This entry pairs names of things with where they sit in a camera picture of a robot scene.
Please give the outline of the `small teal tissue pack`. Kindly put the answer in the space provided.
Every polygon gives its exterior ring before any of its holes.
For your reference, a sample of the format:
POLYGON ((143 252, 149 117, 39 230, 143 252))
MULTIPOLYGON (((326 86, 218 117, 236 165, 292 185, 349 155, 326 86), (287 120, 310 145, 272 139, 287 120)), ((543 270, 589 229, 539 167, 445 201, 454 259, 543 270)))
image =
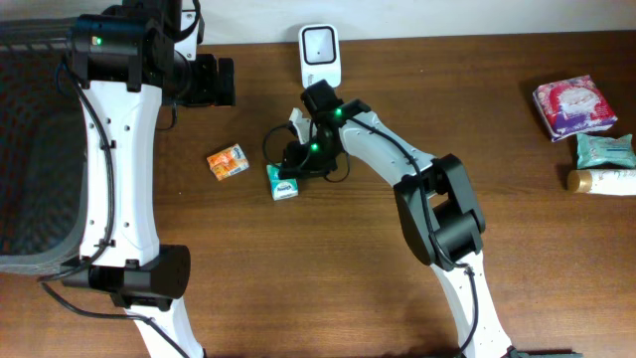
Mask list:
POLYGON ((274 201, 296 197, 298 195, 298 185, 295 179, 280 179, 279 169, 271 164, 266 166, 267 176, 270 183, 271 196, 274 201))

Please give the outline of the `orange tissue pack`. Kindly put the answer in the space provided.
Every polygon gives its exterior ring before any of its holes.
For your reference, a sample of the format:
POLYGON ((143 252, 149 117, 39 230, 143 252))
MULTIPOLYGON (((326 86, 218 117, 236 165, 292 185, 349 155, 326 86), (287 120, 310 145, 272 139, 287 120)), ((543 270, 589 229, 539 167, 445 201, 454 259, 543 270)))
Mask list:
POLYGON ((223 181, 249 168, 248 160, 238 144, 208 156, 207 162, 218 181, 223 181))

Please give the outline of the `white cream tube gold cap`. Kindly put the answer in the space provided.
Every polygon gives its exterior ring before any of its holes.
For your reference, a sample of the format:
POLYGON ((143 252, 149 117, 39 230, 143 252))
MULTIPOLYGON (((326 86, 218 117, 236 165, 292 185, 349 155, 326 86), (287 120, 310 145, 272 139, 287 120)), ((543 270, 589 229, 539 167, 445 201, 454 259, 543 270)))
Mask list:
POLYGON ((635 170, 572 170, 567 176, 566 188, 573 193, 634 196, 635 170))

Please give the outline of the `mint green wipes pack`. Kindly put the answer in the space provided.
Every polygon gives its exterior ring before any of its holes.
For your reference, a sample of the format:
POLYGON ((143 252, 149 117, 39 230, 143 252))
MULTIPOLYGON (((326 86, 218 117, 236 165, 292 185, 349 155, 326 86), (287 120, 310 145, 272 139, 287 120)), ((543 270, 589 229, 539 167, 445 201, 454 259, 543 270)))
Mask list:
POLYGON ((576 139, 578 169, 601 165, 635 168, 635 152, 631 134, 611 138, 580 133, 576 139))

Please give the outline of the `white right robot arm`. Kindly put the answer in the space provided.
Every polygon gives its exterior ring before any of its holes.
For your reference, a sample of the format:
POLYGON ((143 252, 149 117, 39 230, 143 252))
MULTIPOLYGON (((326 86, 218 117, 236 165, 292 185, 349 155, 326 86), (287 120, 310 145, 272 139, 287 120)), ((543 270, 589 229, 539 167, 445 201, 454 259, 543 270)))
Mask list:
POLYGON ((341 155, 366 163, 392 187, 406 244, 442 287, 457 331, 457 356, 514 356, 484 270, 485 217, 461 160, 408 144, 369 105, 343 101, 326 81, 300 98, 305 109, 293 111, 286 125, 295 138, 283 151, 280 178, 326 178, 341 155))

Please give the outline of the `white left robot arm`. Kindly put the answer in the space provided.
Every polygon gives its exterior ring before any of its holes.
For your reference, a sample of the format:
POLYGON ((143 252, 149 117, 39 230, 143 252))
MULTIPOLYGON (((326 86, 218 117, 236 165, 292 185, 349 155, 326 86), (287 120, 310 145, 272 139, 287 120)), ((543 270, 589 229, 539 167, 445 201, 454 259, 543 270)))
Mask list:
POLYGON ((159 240, 153 211, 160 109, 236 102, 234 63, 198 53, 204 32, 199 5, 124 1, 79 16, 63 59, 85 122, 87 207, 57 280, 107 294, 153 357, 205 355, 185 306, 190 251, 159 240))

